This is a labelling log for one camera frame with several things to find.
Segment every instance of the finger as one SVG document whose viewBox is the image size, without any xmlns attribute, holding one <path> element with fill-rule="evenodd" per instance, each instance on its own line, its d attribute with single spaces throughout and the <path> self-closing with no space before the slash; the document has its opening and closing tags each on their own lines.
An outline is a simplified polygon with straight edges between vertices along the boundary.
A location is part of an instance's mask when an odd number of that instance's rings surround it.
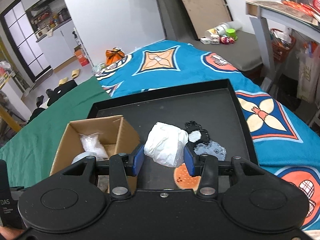
<svg viewBox="0 0 320 240">
<path fill-rule="evenodd" d="M 8 228 L 8 227 L 0 227 L 0 234 L 6 240 L 13 240 L 19 235 L 23 233 L 22 229 Z"/>
</svg>

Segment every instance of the orange bag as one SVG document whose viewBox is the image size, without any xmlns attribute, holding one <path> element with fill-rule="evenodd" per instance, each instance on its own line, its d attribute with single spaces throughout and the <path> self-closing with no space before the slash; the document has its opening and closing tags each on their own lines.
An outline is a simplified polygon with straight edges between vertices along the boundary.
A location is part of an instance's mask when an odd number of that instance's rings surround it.
<svg viewBox="0 0 320 240">
<path fill-rule="evenodd" d="M 113 50 L 106 50 L 106 66 L 124 58 L 124 52 L 121 49 L 113 48 Z"/>
</svg>

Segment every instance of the yellow pole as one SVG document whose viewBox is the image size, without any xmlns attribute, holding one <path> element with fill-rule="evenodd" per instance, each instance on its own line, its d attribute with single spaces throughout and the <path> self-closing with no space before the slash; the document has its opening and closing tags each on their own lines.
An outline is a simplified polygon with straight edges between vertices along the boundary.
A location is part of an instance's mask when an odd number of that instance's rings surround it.
<svg viewBox="0 0 320 240">
<path fill-rule="evenodd" d="M 0 116 L 15 131 L 19 132 L 21 126 L 8 114 L 8 112 L 0 105 Z"/>
</svg>

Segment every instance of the green fabric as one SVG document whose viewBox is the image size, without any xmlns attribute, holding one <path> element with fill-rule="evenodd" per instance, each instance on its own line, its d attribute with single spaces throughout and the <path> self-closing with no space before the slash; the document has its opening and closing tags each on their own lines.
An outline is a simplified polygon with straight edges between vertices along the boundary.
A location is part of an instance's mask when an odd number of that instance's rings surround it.
<svg viewBox="0 0 320 240">
<path fill-rule="evenodd" d="M 22 128 L 0 149 L 0 159 L 7 162 L 10 186 L 30 187 L 47 178 L 67 124 L 86 119 L 93 103 L 109 98 L 92 77 Z"/>
</svg>

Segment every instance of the blue blanket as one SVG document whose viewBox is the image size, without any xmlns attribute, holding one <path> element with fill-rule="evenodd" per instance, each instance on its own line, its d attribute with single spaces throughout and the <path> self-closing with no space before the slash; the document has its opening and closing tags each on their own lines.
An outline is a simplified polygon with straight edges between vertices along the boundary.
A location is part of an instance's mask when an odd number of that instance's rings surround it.
<svg viewBox="0 0 320 240">
<path fill-rule="evenodd" d="M 111 97 L 230 79 L 260 166 L 304 191 L 310 209 L 302 228 L 320 229 L 319 136 L 222 57 L 190 44 L 161 41 L 127 55 L 96 77 Z"/>
</svg>

